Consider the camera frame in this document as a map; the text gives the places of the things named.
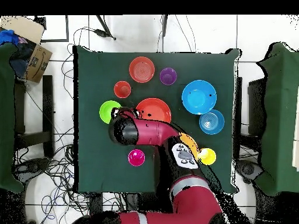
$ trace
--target red bowl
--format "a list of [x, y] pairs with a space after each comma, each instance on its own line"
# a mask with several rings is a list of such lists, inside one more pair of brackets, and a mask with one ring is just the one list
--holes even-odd
[[147, 98], [141, 101], [136, 109], [141, 113], [141, 118], [145, 120], [171, 122], [171, 110], [163, 100]]
[[126, 98], [131, 93], [131, 86], [124, 80], [120, 80], [114, 86], [114, 93], [118, 98]]
[[137, 57], [131, 62], [129, 72], [134, 81], [144, 83], [152, 79], [155, 67], [149, 58]]

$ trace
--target bowl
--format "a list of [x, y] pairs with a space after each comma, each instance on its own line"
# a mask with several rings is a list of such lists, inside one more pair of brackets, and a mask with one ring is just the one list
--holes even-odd
[[190, 82], [182, 93], [183, 105], [192, 114], [208, 113], [215, 106], [216, 100], [216, 90], [204, 80]]
[[104, 123], [108, 124], [111, 120], [111, 111], [114, 107], [121, 107], [121, 105], [114, 101], [114, 100], [108, 100], [104, 102], [100, 107], [100, 119], [104, 121]]
[[221, 112], [212, 109], [209, 113], [200, 116], [199, 126], [206, 134], [218, 134], [224, 127], [224, 117]]
[[118, 98], [127, 98], [131, 93], [131, 86], [124, 80], [120, 80], [114, 86], [114, 93]]
[[154, 63], [149, 58], [137, 57], [131, 62], [129, 72], [136, 82], [148, 82], [155, 73]]
[[176, 81], [176, 72], [172, 68], [165, 68], [160, 73], [160, 81], [164, 85], [174, 84]]
[[133, 149], [128, 154], [128, 162], [134, 167], [141, 166], [144, 163], [144, 161], [145, 161], [145, 155], [143, 151], [140, 149]]
[[171, 122], [171, 110], [169, 106], [158, 98], [144, 99], [137, 105], [136, 109], [141, 113], [140, 118], [145, 120]]
[[200, 149], [199, 161], [204, 165], [212, 165], [216, 161], [215, 151], [209, 148]]

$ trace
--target yellow bowl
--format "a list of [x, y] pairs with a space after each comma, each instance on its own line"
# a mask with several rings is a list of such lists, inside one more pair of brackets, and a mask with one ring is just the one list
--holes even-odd
[[212, 149], [199, 150], [199, 161], [204, 165], [212, 165], [216, 161], [216, 153]]

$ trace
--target orange bowl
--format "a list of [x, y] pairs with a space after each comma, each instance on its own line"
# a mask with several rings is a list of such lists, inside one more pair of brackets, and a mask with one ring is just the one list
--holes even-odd
[[129, 72], [134, 81], [144, 83], [152, 79], [155, 67], [149, 58], [137, 57], [131, 62]]

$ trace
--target pink bowl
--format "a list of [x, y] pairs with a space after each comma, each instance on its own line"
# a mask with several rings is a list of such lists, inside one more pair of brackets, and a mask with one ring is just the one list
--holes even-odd
[[128, 154], [128, 162], [134, 167], [141, 166], [145, 161], [145, 155], [140, 149], [133, 149]]

